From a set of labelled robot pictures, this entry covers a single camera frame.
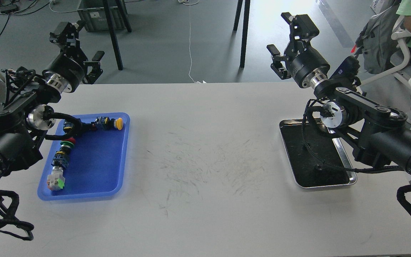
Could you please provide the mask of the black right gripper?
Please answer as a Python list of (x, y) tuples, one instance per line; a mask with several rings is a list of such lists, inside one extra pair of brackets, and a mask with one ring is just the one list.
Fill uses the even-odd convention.
[(286, 62), (285, 69), (282, 64), (285, 56), (275, 45), (267, 45), (273, 62), (270, 67), (281, 80), (293, 78), (300, 88), (307, 88), (308, 83), (304, 83), (304, 79), (315, 69), (320, 69), (324, 74), (330, 69), (329, 63), (316, 49), (309, 49), (311, 39), (318, 36), (320, 31), (307, 14), (292, 16), (289, 12), (283, 12), (281, 17), (290, 26), (290, 42), (284, 55), (295, 57)]

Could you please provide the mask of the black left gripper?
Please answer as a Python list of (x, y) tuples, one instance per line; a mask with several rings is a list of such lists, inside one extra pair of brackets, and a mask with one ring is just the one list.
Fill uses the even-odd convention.
[(103, 73), (104, 51), (97, 51), (91, 61), (83, 52), (73, 52), (81, 50), (79, 32), (84, 25), (84, 21), (60, 22), (50, 33), (49, 41), (60, 48), (60, 54), (43, 71), (43, 77), (59, 94), (72, 93), (81, 83), (94, 84)]

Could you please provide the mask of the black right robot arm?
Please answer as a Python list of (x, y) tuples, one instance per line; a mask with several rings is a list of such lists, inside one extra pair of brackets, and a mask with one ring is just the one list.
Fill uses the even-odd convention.
[[(319, 29), (307, 14), (281, 17), (290, 26), (290, 42), (281, 54), (275, 45), (268, 45), (272, 55), (271, 69), (282, 80), (293, 78), (300, 88), (312, 88), (315, 99), (308, 101), (301, 120), (304, 145), (322, 166), (335, 170), (336, 166), (321, 159), (306, 141), (305, 126), (326, 138), (343, 138), (353, 148), (354, 159), (369, 168), (352, 172), (375, 174), (406, 171), (411, 175), (411, 130), (406, 125), (403, 111), (382, 106), (357, 92), (361, 82), (357, 77), (359, 61), (348, 56), (328, 77), (329, 63), (314, 49), (310, 41)], [(411, 204), (405, 194), (411, 185), (397, 190), (396, 198), (411, 216)]]

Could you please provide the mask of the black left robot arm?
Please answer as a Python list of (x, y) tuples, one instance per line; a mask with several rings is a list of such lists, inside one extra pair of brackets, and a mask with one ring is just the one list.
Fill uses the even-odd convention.
[[(96, 52), (90, 61), (80, 47), (79, 32), (84, 25), (82, 20), (61, 22), (50, 33), (50, 42), (60, 51), (41, 74), (24, 67), (2, 70), (6, 95), (0, 111), (0, 179), (41, 160), (43, 140), (66, 140), (82, 132), (80, 120), (54, 112), (49, 103), (59, 102), (61, 93), (74, 92), (80, 83), (93, 84), (103, 72), (100, 61), (104, 52)], [(31, 241), (34, 226), (16, 218), (18, 205), (17, 193), (0, 190), (0, 232), (4, 226), (14, 225), (27, 235), (8, 235)]]

